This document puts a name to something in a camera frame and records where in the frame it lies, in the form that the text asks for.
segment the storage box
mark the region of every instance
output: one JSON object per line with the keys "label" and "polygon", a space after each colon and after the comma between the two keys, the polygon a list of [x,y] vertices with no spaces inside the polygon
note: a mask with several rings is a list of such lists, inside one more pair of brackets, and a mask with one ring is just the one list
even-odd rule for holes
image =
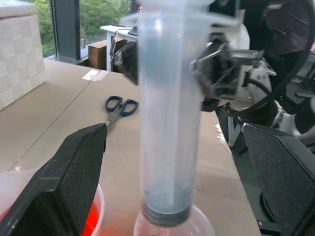
{"label": "storage box", "polygon": [[0,0],[0,110],[44,81],[35,5]]}
{"label": "storage box", "polygon": [[[117,52],[127,43],[126,40],[120,38],[116,38],[115,41],[116,41],[115,52]],[[106,51],[107,51],[106,40],[91,44],[89,46],[89,67],[100,70],[106,70]]]}

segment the blue scissors handle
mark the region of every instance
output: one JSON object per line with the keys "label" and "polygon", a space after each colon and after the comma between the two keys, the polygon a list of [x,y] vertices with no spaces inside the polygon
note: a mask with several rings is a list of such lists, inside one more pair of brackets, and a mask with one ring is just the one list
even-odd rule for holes
{"label": "blue scissors handle", "polygon": [[[126,108],[127,108],[128,105],[134,105],[134,108],[133,108],[131,111],[126,112]],[[131,100],[131,99],[128,99],[128,100],[124,103],[122,109],[120,110],[119,115],[120,115],[121,117],[128,117],[128,116],[131,116],[133,113],[135,113],[135,112],[137,111],[138,106],[139,106],[139,103],[138,103],[138,102],[136,102],[136,101],[134,101],[134,100]]]}
{"label": "blue scissors handle", "polygon": [[[117,101],[117,103],[113,106],[113,107],[109,107],[108,104],[111,102],[111,101]],[[128,105],[134,105],[134,108],[129,111],[129,112],[126,112],[126,108]],[[131,99],[128,99],[124,104],[123,104],[123,98],[122,97],[119,97],[119,96],[111,96],[107,99],[106,101],[106,104],[105,104],[105,109],[108,113],[114,113],[116,112],[119,108],[120,109],[120,112],[119,112],[119,115],[121,117],[128,117],[128,116],[131,116],[133,113],[135,113],[138,109],[138,106],[139,106],[139,103],[134,101],[134,100],[131,100]]]}
{"label": "blue scissors handle", "polygon": [[[109,107],[108,104],[111,101],[117,101],[117,103],[113,107]],[[105,109],[108,113],[115,112],[118,108],[122,106],[123,98],[118,96],[110,96],[105,104]]]}

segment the window frame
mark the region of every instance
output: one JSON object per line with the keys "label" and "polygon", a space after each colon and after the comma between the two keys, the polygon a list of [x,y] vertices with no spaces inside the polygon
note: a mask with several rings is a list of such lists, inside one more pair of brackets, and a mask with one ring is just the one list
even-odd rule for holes
{"label": "window frame", "polygon": [[[80,48],[80,1],[50,0],[50,6],[56,54],[49,58],[68,63],[82,63]],[[134,13],[136,11],[136,0],[131,0],[130,12]]]}

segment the brown cardboard box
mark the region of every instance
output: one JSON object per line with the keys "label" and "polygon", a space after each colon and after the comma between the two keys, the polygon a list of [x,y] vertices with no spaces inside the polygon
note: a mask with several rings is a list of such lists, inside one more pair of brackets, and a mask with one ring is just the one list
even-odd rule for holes
{"label": "brown cardboard box", "polygon": [[[116,38],[115,52],[126,45],[127,41],[121,38]],[[89,67],[106,70],[106,40],[89,45]]]}

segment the green foliage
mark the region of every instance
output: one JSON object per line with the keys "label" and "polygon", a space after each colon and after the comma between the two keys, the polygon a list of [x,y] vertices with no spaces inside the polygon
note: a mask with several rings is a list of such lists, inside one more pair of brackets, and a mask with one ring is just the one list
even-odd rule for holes
{"label": "green foliage", "polygon": [[[40,26],[40,37],[44,57],[55,54],[53,24],[49,0],[24,0],[37,7]],[[105,32],[101,26],[118,23],[130,13],[129,0],[80,0],[80,33],[86,43],[105,40]]]}
{"label": "green foliage", "polygon": [[105,39],[101,26],[118,23],[130,13],[127,0],[80,0],[81,38],[90,44]]}

